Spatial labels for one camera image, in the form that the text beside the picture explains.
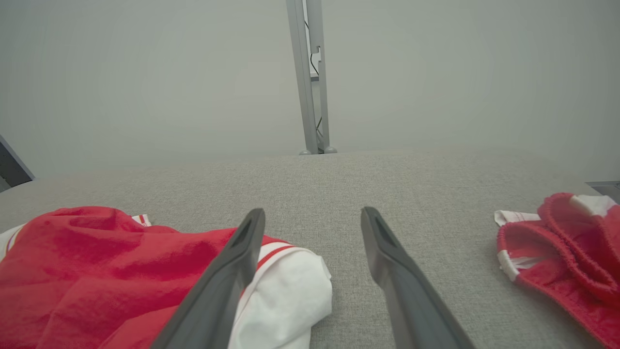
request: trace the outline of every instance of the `metal stand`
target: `metal stand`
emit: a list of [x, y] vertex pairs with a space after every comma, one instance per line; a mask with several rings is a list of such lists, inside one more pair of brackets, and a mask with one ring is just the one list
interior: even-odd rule
[[314, 117], [314, 100], [310, 77], [310, 62], [308, 60], [308, 48], [306, 46], [306, 28], [304, 23], [304, 8], [302, 0], [286, 0], [288, 10], [288, 24], [291, 31], [291, 43], [293, 44], [293, 58], [297, 75], [297, 89], [299, 90], [299, 105], [301, 106], [301, 119], [304, 125], [306, 150], [300, 155], [318, 154], [319, 141], [325, 154], [336, 153], [336, 149], [329, 143], [329, 118], [327, 116], [327, 78], [325, 70], [325, 47], [323, 40], [323, 18], [321, 0], [306, 0], [308, 10], [308, 32], [310, 34], [310, 51], [319, 53], [318, 73], [321, 89], [321, 117], [322, 139], [317, 137], [316, 120]]

